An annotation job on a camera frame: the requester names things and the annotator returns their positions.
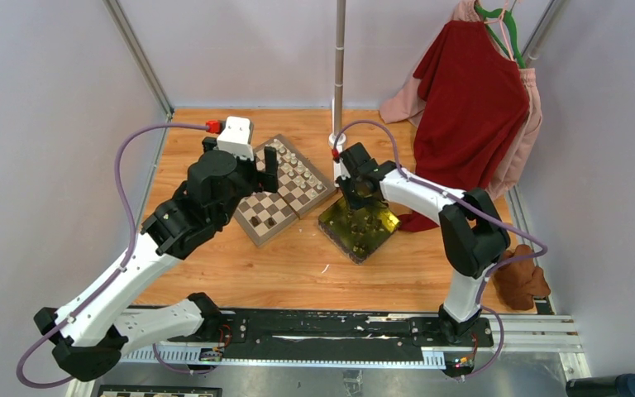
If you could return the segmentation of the gold metal tray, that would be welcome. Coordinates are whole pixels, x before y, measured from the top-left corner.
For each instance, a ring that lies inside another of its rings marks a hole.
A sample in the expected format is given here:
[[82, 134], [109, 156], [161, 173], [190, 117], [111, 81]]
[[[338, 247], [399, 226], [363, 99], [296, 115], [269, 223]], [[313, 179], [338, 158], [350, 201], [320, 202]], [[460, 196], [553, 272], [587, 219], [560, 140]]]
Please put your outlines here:
[[318, 227], [345, 256], [361, 265], [395, 234], [400, 220], [385, 203], [352, 209], [341, 197], [319, 215]]

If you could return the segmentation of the wooden folding chess board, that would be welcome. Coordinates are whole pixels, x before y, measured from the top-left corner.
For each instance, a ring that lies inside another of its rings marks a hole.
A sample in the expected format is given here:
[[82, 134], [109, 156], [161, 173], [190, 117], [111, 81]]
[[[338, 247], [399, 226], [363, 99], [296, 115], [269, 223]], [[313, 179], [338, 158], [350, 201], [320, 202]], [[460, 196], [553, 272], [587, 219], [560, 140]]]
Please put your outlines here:
[[[240, 201], [233, 217], [256, 246], [263, 246], [295, 222], [327, 201], [337, 191], [335, 184], [304, 156], [285, 136], [276, 135], [255, 148], [259, 169], [264, 168], [263, 149], [272, 146], [278, 155], [276, 193], [256, 193]], [[251, 217], [260, 220], [257, 227]], [[269, 227], [268, 218], [276, 224]]]

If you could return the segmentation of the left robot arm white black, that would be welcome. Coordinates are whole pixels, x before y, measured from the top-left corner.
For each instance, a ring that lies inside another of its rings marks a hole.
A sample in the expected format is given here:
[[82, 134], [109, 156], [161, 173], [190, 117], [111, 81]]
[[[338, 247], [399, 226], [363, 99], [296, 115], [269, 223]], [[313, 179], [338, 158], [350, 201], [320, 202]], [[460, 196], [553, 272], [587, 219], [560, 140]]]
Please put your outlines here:
[[134, 247], [69, 304], [35, 315], [60, 369], [77, 380], [96, 380], [141, 347], [191, 335], [209, 342], [219, 334], [221, 311], [205, 293], [131, 318], [122, 313], [154, 280], [221, 232], [243, 198], [277, 191], [277, 150], [264, 149], [263, 169], [251, 146], [242, 150], [235, 154], [216, 138], [204, 139], [186, 180], [133, 232]]

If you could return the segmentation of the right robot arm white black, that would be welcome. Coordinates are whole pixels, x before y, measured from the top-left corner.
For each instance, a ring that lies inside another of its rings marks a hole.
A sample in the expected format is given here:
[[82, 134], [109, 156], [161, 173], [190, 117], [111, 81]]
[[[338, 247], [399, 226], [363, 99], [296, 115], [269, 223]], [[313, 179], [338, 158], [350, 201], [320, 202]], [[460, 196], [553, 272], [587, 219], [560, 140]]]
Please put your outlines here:
[[452, 269], [448, 295], [438, 310], [444, 342], [460, 345], [472, 334], [482, 311], [481, 297], [494, 267], [510, 245], [510, 237], [490, 196], [434, 184], [395, 161], [382, 164], [357, 143], [332, 159], [336, 178], [352, 209], [376, 203], [397, 203], [438, 225]]

